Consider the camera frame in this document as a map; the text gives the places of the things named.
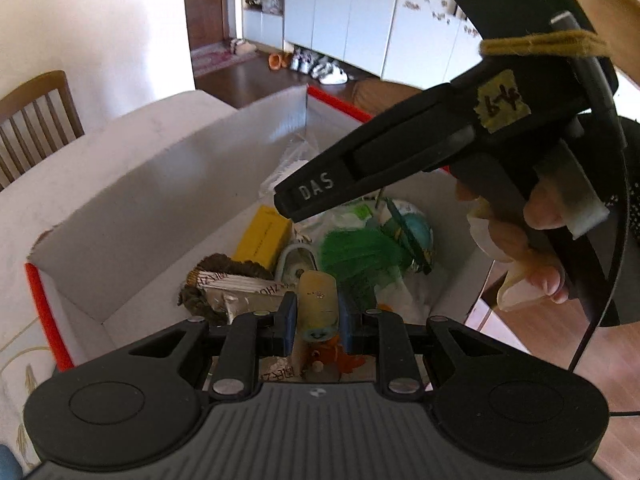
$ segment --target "brown rope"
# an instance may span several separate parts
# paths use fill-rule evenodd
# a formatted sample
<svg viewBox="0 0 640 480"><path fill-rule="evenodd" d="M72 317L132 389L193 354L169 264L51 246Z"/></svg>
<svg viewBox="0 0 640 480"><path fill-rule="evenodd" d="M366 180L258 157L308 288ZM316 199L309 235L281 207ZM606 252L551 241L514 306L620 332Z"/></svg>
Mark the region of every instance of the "brown rope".
<svg viewBox="0 0 640 480"><path fill-rule="evenodd" d="M563 56L610 57L609 45L595 32L563 30L531 34L522 38L482 40L480 55L487 56Z"/></svg>

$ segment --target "white table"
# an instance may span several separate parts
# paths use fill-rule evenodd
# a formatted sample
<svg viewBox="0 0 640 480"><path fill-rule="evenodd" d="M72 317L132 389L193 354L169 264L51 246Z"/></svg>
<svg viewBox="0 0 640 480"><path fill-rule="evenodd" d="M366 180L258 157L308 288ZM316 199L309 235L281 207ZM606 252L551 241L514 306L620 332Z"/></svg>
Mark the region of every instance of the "white table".
<svg viewBox="0 0 640 480"><path fill-rule="evenodd" d="M9 366L28 349L36 378L52 369L37 322L24 263L37 238L64 221L127 171L235 108L190 91L139 108L90 132L43 160L0 192L0 380L24 388L24 366ZM0 443L17 452L21 392L0 397Z"/></svg>

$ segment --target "brown door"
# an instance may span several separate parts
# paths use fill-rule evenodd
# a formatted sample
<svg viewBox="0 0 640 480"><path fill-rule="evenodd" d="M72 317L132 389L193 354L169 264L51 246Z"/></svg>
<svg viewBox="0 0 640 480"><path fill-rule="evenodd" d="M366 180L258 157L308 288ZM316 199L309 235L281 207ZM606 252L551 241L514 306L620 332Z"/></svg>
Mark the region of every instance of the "brown door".
<svg viewBox="0 0 640 480"><path fill-rule="evenodd" d="M184 0L184 7L191 50L225 39L222 0Z"/></svg>

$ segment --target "red trim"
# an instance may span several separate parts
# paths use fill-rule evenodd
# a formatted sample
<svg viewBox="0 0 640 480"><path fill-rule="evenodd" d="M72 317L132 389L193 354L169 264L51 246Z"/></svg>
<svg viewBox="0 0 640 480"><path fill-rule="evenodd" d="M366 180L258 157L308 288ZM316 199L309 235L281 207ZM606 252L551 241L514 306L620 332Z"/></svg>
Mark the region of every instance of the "red trim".
<svg viewBox="0 0 640 480"><path fill-rule="evenodd" d="M56 320L53 318L53 314L51 313L49 301L47 301L47 295L44 292L38 268L33 264L27 263L24 264L24 270L27 273L27 280L29 281L31 295L33 296L33 303L38 311L44 335L47 337L47 341L49 341L49 346L51 347L53 357L55 357L56 363L58 364L58 369L61 372L69 370L69 368L74 367L74 364L69 352L66 350L65 342L62 341L62 336L56 326Z"/></svg>
<svg viewBox="0 0 640 480"><path fill-rule="evenodd" d="M332 96L331 94L328 94L327 92L324 92L319 88L316 88L315 86L308 86L306 88L306 94L310 95L311 97L315 97L316 99L318 99L319 101L322 101L325 104L328 104L331 108L340 110L342 113L345 113L348 116L353 117L354 119L356 119L357 121L360 121L361 123L366 123L367 121L370 121L373 117L363 112L359 108L356 108L355 106L349 103L346 103L343 100L338 99L337 97Z"/></svg>

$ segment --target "ribbed gray surface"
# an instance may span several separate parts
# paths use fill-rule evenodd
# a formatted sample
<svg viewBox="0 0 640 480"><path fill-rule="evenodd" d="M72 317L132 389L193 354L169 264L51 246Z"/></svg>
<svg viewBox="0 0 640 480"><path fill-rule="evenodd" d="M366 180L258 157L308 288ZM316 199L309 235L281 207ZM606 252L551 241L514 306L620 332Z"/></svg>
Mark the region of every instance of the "ribbed gray surface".
<svg viewBox="0 0 640 480"><path fill-rule="evenodd" d="M47 463L33 480L92 479L602 479L591 463L561 472L510 472L455 448L424 410L383 399L370 383L265 384L258 396L212 410L186 446L119 473Z"/></svg>

